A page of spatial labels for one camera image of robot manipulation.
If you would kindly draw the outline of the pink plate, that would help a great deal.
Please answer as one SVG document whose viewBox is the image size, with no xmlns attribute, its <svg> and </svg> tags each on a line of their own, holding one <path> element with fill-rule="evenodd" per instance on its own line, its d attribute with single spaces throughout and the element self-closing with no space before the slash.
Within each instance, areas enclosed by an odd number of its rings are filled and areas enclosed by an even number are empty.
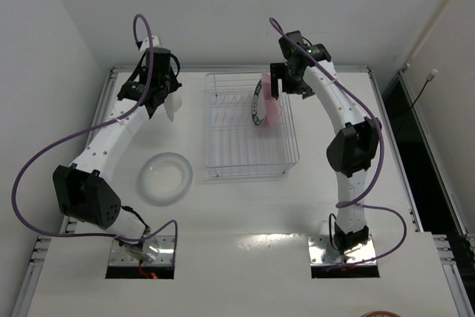
<svg viewBox="0 0 475 317">
<path fill-rule="evenodd" d="M 269 126 L 278 123 L 279 101 L 272 97 L 271 76 L 269 73 L 261 74 L 261 93 L 263 94 L 263 103 L 266 110 L 266 120 Z"/>
</svg>

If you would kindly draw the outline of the green rimmed white plate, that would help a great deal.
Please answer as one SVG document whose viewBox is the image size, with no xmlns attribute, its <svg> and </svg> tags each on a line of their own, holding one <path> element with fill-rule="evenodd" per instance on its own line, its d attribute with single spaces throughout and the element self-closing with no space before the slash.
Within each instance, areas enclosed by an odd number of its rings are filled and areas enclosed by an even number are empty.
<svg viewBox="0 0 475 317">
<path fill-rule="evenodd" d="M 263 125 L 266 120 L 266 106 L 263 97 L 262 81 L 260 80 L 252 96 L 252 122 L 254 126 Z"/>
</svg>

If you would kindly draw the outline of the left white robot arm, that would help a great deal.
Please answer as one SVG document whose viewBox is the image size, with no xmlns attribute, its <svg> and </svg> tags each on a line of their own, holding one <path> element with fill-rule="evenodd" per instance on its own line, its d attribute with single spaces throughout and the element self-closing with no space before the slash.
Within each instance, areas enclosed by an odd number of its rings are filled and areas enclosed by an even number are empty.
<svg viewBox="0 0 475 317">
<path fill-rule="evenodd" d="M 130 238 L 143 236 L 146 228 L 177 224 L 193 235 L 272 232 L 271 205 L 287 162 L 246 164 L 211 174 L 207 154 L 223 155 L 212 143 L 214 119 L 207 114 L 212 104 L 212 75 L 186 72 L 179 77 L 176 97 L 183 101 L 173 119 L 164 110 L 148 114 L 128 101 L 114 104 L 117 119 L 104 125 L 71 167 L 105 183 L 118 201 L 105 205 L 105 219 L 89 223 L 81 219 L 79 231 L 87 236 Z M 191 164 L 191 185 L 176 198 L 152 200 L 139 191 L 140 170 L 158 154 L 175 153 Z"/>
</svg>

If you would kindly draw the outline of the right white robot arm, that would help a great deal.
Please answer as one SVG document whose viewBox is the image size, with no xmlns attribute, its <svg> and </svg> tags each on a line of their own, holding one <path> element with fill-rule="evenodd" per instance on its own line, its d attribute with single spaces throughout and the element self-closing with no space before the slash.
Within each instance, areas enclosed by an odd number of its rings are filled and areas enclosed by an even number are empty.
<svg viewBox="0 0 475 317">
<path fill-rule="evenodd" d="M 373 187 L 366 179 L 380 143 L 381 126 L 341 84 L 322 44 L 307 45 L 301 32 L 293 31 L 285 33 L 279 45 L 286 61 L 272 75 L 281 79 L 288 94 L 316 96 L 332 123 L 335 136 L 327 147 L 327 160 L 337 178 L 338 212 L 330 240 L 335 250 L 344 253 L 369 238 L 363 204 Z"/>
</svg>

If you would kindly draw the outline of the brown bowl at edge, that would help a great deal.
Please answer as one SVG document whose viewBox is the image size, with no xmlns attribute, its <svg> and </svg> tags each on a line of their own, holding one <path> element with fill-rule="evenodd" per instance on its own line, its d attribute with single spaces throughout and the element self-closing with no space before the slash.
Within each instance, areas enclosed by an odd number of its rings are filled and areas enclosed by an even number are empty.
<svg viewBox="0 0 475 317">
<path fill-rule="evenodd" d="M 397 313 L 393 313 L 386 310 L 375 310 L 375 311 L 370 311 L 368 313 L 365 313 L 361 315 L 361 317 L 401 317 L 401 316 Z"/>
</svg>

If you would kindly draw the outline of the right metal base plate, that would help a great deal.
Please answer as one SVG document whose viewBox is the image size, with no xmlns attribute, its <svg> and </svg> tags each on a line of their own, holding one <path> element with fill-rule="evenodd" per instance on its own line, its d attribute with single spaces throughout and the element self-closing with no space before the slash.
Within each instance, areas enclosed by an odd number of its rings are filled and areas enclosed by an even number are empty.
<svg viewBox="0 0 475 317">
<path fill-rule="evenodd" d="M 370 236 L 364 244 L 347 249 L 341 254 L 330 244 L 328 235 L 313 235 L 307 237 L 311 267 L 329 267 L 339 264 L 358 263 L 363 266 L 376 266 L 376 251 L 373 237 Z"/>
</svg>

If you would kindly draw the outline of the metal base plate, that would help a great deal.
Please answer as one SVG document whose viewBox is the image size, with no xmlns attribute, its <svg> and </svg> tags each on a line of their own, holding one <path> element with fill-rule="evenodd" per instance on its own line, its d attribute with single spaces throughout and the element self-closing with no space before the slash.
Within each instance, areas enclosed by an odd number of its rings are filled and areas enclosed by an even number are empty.
<svg viewBox="0 0 475 317">
<path fill-rule="evenodd" d="M 358 263 L 363 266 L 376 266 L 376 251 L 373 237 L 370 236 L 364 244 L 347 249 L 341 254 L 330 244 L 328 235 L 313 235 L 307 237 L 311 267 L 329 267 L 339 264 Z"/>
<path fill-rule="evenodd" d="M 146 267 L 169 267 L 173 264 L 174 242 L 171 235 L 158 235 L 140 244 L 113 241 L 108 265 L 132 267 L 142 262 Z"/>
</svg>

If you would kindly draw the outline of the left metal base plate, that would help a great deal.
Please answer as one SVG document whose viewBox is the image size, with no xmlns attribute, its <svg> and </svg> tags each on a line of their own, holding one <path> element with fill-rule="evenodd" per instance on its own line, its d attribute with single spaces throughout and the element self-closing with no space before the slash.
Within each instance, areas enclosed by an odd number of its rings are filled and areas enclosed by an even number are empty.
<svg viewBox="0 0 475 317">
<path fill-rule="evenodd" d="M 171 235 L 158 235 L 140 244 L 113 241 L 108 265 L 132 267 L 142 262 L 146 267 L 169 267 L 173 264 L 174 242 Z"/>
</svg>

